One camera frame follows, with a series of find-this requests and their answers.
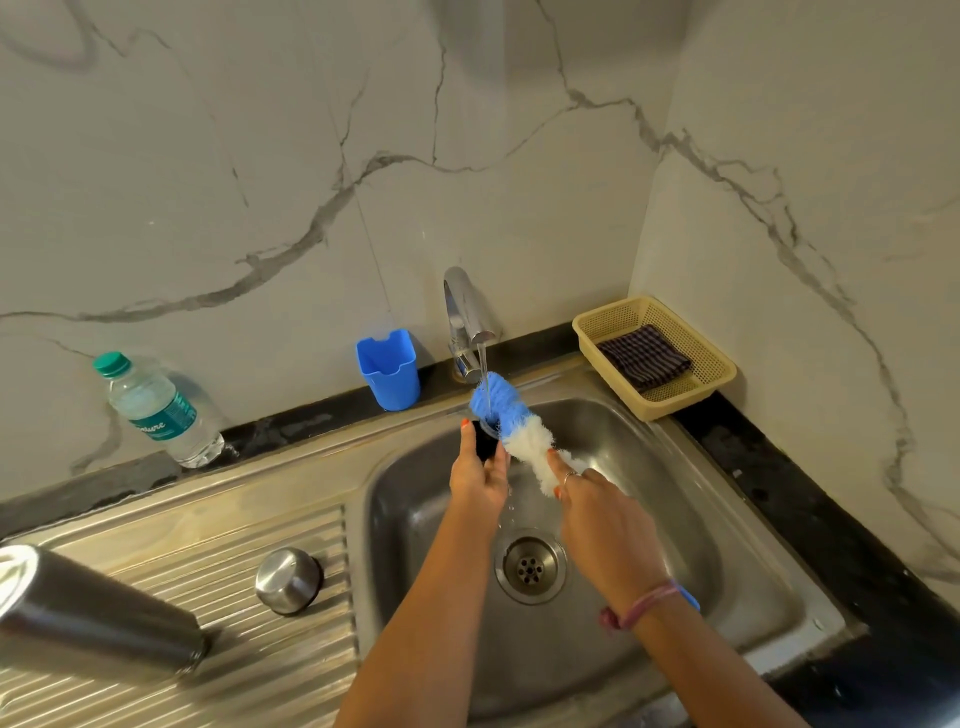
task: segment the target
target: hand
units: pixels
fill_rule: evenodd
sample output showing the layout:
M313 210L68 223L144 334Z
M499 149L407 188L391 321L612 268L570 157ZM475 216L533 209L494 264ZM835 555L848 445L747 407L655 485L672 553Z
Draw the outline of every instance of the hand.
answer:
M496 522L507 500L507 466L510 456L503 443L486 463L477 457L477 433L470 420L460 423L460 454L450 471L451 507L462 509L472 520L496 530Z
M550 470L561 485L554 489L564 507L561 538L580 572L622 616L639 598L667 581L654 520L633 498L593 468L571 475L572 468L551 449Z

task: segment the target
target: blue holder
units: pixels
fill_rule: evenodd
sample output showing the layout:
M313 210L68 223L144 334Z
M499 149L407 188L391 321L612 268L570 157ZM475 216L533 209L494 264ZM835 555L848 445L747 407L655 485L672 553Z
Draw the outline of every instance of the blue holder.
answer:
M391 331L382 341L372 338L358 341L357 363L377 403L384 409L391 412L406 409L420 396L417 353L406 328Z

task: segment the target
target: pink bracelet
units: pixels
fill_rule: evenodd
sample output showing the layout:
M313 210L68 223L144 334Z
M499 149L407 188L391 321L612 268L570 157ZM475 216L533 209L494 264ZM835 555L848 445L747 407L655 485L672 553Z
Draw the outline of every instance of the pink bracelet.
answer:
M676 581L670 580L665 584L660 584L635 601L634 605L627 610L627 613L622 618L619 618L610 607L604 607L600 612L600 624L611 630L633 629L634 625L640 621L640 618L643 617L654 604L675 594L682 595L694 609L697 611L700 610L700 605L697 603L697 600L690 595L690 592L680 586Z

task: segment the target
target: black countertop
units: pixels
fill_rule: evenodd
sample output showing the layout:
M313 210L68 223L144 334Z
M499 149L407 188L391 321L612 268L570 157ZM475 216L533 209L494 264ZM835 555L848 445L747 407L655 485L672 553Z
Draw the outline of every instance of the black countertop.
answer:
M491 347L491 369L513 376L577 351L570 324ZM464 391L448 361L420 369L420 400ZM204 470L294 445L382 414L368 388L306 404L224 433ZM960 617L873 534L838 506L719 394L675 415L866 634L794 667L771 684L813 726L942 728L960 719ZM177 482L155 453L7 501L0 538Z

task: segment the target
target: faucet spout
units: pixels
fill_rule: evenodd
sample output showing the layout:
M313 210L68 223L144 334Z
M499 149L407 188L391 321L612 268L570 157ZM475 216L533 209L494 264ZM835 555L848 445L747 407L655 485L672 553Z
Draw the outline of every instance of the faucet spout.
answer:
M446 318L450 325L449 347L456 374L467 384L475 384L480 380L481 372L473 352L480 345L498 341L500 329L493 322L492 315L483 305L463 268L454 266L446 269L444 297Z

